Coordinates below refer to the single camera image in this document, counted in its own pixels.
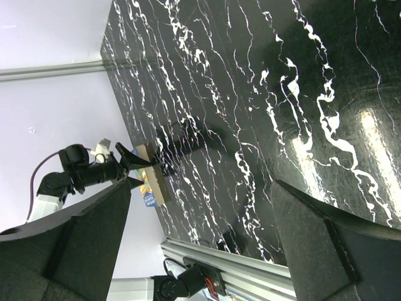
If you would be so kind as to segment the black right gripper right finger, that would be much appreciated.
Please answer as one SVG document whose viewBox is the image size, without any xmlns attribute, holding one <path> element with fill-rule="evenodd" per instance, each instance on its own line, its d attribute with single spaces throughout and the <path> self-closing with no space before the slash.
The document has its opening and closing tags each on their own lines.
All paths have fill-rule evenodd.
<svg viewBox="0 0 401 301">
<path fill-rule="evenodd" d="M 400 230 L 283 181 L 271 200 L 298 300 L 400 300 Z"/>
</svg>

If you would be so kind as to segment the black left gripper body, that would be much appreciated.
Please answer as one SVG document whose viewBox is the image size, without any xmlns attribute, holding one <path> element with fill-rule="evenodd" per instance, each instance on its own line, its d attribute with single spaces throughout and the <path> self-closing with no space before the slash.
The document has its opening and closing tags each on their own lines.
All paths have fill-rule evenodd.
<svg viewBox="0 0 401 301">
<path fill-rule="evenodd" d="M 103 163 L 93 163 L 87 168 L 87 186 L 101 184 L 107 181 L 118 182 L 127 176 L 128 170 L 110 156 Z"/>
</svg>

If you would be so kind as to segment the blue 91-storey treehouse book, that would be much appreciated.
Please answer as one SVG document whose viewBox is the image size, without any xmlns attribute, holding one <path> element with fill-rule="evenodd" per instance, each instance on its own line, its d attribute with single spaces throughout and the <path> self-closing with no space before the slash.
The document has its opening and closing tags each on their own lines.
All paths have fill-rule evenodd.
<svg viewBox="0 0 401 301">
<path fill-rule="evenodd" d="M 142 144 L 137 146 L 132 152 L 141 159 L 153 164 L 151 167 L 141 167 L 133 171 L 135 178 L 143 181 L 140 191 L 146 207 L 161 207 L 166 205 L 170 200 L 169 192 L 155 151 L 149 144 Z"/>
</svg>

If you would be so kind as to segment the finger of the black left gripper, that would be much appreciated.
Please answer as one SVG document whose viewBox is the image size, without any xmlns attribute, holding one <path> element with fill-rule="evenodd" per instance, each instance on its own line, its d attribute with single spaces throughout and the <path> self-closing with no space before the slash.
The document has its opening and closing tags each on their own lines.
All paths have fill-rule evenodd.
<svg viewBox="0 0 401 301">
<path fill-rule="evenodd" d="M 142 169 L 155 165 L 154 162 L 142 159 L 138 155 L 130 152 L 126 147 L 124 147 L 119 142 L 115 144 L 115 148 L 121 155 L 120 165 L 127 171 Z"/>
<path fill-rule="evenodd" d="M 127 181 L 130 184 L 130 189 L 135 189 L 137 187 L 140 187 L 140 186 L 144 185 L 143 181 L 141 181 L 139 179 L 132 178 L 132 177 L 127 177 Z"/>
</svg>

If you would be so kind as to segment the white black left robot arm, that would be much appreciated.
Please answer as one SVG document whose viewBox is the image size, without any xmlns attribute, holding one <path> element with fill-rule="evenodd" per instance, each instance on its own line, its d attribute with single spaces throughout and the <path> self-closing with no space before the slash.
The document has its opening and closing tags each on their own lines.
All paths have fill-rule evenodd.
<svg viewBox="0 0 401 301">
<path fill-rule="evenodd" d="M 60 211 L 69 194 L 83 194 L 90 186 L 108 181 L 116 183 L 125 179 L 131 182 L 133 188 L 141 186 L 143 181 L 131 178 L 129 173 L 152 167 L 156 162 L 140 158 L 119 142 L 115 147 L 121 156 L 119 161 L 110 151 L 108 139 L 102 139 L 92 149 L 81 144 L 69 145 L 43 159 L 30 179 L 30 205 L 26 222 L 30 223 Z M 63 170 L 45 175 L 34 193 L 33 184 L 38 169 L 54 156 L 59 157 Z"/>
</svg>

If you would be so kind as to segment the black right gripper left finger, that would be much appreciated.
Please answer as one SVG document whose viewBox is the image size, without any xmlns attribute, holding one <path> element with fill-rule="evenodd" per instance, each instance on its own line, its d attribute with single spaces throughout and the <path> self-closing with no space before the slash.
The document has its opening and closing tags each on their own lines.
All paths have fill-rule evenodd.
<svg viewBox="0 0 401 301">
<path fill-rule="evenodd" d="M 1 233 L 1 300 L 106 300 L 130 206 L 128 180 Z"/>
</svg>

